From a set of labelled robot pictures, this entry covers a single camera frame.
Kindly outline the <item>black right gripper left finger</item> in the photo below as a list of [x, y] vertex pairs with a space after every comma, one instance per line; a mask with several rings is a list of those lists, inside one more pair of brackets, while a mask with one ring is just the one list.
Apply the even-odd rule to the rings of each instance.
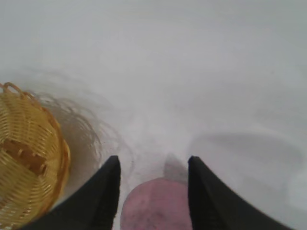
[[118, 210], [121, 167], [111, 156], [77, 192], [23, 230], [110, 230]]

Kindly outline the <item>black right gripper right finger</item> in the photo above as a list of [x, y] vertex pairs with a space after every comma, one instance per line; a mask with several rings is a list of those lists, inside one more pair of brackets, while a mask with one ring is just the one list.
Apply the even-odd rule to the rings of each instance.
[[197, 156], [188, 173], [189, 214], [194, 230], [286, 230], [223, 183]]

